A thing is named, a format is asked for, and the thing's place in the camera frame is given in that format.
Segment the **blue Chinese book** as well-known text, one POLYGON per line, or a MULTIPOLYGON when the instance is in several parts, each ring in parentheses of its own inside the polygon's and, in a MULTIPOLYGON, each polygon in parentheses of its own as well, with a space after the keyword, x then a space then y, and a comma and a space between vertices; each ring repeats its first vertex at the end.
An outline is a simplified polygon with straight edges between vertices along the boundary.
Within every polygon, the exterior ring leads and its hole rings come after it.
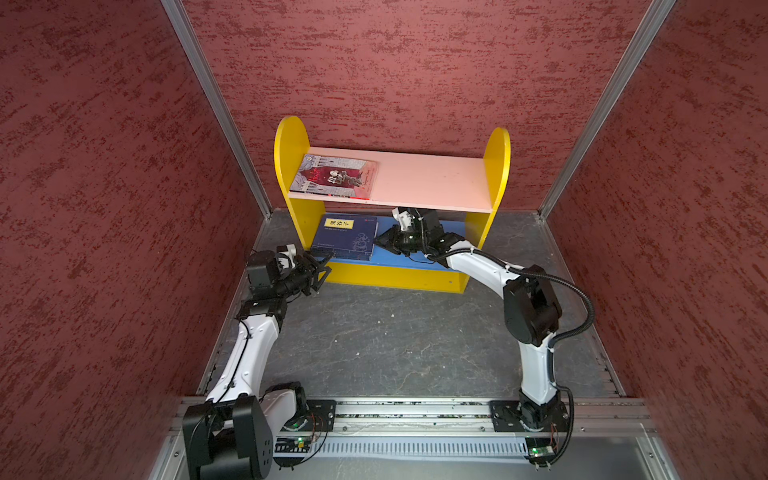
POLYGON ((369 261, 373 256, 378 220, 374 216, 325 214, 314 236, 310 252, 319 257, 369 261))

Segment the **pink Hamlet picture book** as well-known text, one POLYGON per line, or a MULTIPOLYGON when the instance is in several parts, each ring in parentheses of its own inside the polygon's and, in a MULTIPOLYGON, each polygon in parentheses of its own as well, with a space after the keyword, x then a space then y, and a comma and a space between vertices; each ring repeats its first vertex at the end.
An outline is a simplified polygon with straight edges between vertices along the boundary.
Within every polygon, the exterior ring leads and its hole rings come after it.
POLYGON ((379 163, 376 161, 306 154, 290 191, 369 200, 378 171, 379 163))

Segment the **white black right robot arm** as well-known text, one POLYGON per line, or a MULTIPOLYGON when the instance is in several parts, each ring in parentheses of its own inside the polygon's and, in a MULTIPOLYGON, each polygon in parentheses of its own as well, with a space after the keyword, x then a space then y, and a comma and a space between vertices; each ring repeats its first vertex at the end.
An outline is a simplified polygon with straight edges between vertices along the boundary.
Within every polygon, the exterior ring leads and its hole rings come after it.
POLYGON ((437 212, 395 208, 395 224, 374 240, 376 246, 406 257, 420 252, 428 261, 461 272, 503 299, 503 319, 518 342, 522 366, 517 417, 529 431, 554 421, 562 404, 553 380, 548 344, 559 329, 562 307, 542 267, 513 265, 446 232, 437 212))

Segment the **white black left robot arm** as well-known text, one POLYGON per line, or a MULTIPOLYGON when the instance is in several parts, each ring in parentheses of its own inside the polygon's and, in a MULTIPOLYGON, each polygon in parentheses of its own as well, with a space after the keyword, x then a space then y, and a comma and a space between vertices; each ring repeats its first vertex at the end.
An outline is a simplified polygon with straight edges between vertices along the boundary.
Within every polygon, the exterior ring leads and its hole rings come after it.
POLYGON ((265 479, 274 465, 295 467, 274 456, 283 429, 310 427, 300 441, 309 457, 324 447, 333 420, 310 409, 300 383, 260 387, 289 303, 318 292, 331 271, 327 258, 318 260, 294 245, 250 255, 234 350, 205 401, 190 406, 183 418, 190 478, 265 479))

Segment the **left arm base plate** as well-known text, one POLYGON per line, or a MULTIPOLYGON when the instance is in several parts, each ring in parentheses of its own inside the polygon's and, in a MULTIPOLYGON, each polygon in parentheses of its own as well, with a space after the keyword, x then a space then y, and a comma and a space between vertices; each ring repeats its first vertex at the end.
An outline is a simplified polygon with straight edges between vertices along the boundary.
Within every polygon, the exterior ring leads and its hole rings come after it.
POLYGON ((337 401, 331 399, 310 399, 307 412, 288 422, 284 432, 330 432, 334 428, 337 401))

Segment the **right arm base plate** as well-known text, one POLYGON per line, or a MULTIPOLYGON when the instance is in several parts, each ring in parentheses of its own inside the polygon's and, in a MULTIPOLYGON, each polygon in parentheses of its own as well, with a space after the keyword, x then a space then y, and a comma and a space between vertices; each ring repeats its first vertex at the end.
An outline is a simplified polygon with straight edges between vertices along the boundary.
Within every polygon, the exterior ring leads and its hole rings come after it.
POLYGON ((543 418, 534 419, 534 408, 521 407, 517 400, 492 400, 489 402, 490 419, 496 433, 538 434, 554 429, 568 430, 571 414, 568 405, 558 401, 543 418))

